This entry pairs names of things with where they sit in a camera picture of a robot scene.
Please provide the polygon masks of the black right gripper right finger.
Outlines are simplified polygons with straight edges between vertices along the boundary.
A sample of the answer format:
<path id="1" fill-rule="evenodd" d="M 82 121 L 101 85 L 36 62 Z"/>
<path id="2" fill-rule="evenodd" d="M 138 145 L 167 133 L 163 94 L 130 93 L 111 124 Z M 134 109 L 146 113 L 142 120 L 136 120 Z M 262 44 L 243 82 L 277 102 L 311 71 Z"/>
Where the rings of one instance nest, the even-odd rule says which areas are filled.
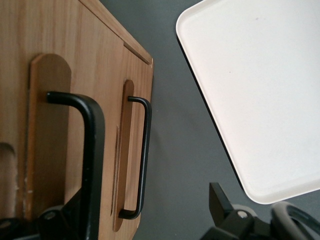
<path id="1" fill-rule="evenodd" d="M 209 184 L 209 211 L 214 222 L 203 240 L 270 240 L 271 227 L 249 208 L 234 206 L 217 182 Z"/>

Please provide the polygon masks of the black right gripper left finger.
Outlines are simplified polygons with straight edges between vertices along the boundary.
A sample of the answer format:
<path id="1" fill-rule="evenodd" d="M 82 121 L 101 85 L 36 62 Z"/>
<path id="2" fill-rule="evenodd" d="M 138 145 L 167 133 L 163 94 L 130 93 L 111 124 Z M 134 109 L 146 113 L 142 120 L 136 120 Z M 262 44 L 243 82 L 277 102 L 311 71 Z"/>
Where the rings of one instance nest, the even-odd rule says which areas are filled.
<path id="1" fill-rule="evenodd" d="M 81 190 L 64 205 L 44 211 L 37 220 L 41 240 L 87 239 L 87 203 Z"/>

